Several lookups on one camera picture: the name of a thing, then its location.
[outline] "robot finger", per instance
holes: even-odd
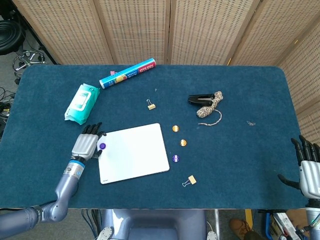
[[[95,126],[96,126],[95,124],[91,125],[91,126],[88,128],[88,130],[86,131],[86,134],[91,134],[92,129],[94,129]]]
[[[98,157],[100,157],[101,154],[102,154],[102,150],[100,149],[100,150],[97,152]]]
[[[102,122],[98,122],[97,125],[92,129],[91,134],[97,134]]]
[[[299,182],[296,182],[296,181],[291,181],[291,180],[288,180],[286,179],[283,175],[281,174],[278,174],[278,178],[280,179],[281,182],[283,182],[285,185],[289,186],[289,187],[292,187],[294,189],[300,189],[300,186],[299,186]]]
[[[308,141],[308,144],[309,144],[309,148],[310,148],[310,152],[311,152],[312,161],[318,162],[318,157],[317,157],[317,154],[316,154],[315,147],[309,141]]]
[[[313,144],[315,155],[317,156],[317,162],[320,162],[320,146],[316,143]]]
[[[102,136],[107,136],[104,131],[100,131],[97,135],[99,136],[98,139],[100,139]]]
[[[299,136],[299,139],[302,142],[302,151],[304,153],[305,160],[312,161],[312,156],[311,156],[310,146],[308,141],[302,135]]]
[[[85,126],[85,128],[83,129],[82,134],[86,134],[86,133],[87,133],[88,128],[90,128],[90,125]]]
[[[296,159],[298,160],[298,165],[301,166],[301,162],[305,160],[304,154],[302,152],[302,147],[300,143],[294,138],[291,138],[291,142],[293,143],[295,148],[295,154]]]

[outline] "brown shoe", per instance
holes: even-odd
[[[241,240],[244,240],[245,234],[251,231],[246,221],[237,218],[232,218],[229,221],[229,227],[232,230],[232,232]]]

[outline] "white board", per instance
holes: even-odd
[[[159,123],[108,132],[97,142],[100,182],[109,184],[170,169]]]

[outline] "purple button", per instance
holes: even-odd
[[[105,143],[100,143],[99,147],[100,147],[100,149],[105,149],[106,148],[106,144]]]
[[[172,157],[172,161],[174,161],[175,163],[179,162],[179,160],[180,160],[180,157],[178,155],[174,155]]]

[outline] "robotic arm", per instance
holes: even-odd
[[[320,240],[320,147],[301,135],[299,138],[302,146],[294,138],[291,142],[295,147],[300,182],[288,180],[281,174],[278,177],[287,186],[301,190],[301,193],[308,198],[306,215],[309,225],[298,230],[297,234],[310,231],[311,240]]]
[[[8,238],[30,229],[38,223],[62,221],[68,212],[69,200],[77,190],[78,181],[85,169],[86,162],[94,155],[102,123],[84,128],[73,146],[72,157],[66,166],[55,193],[57,200],[43,206],[32,206],[12,213],[0,215],[0,239]]]

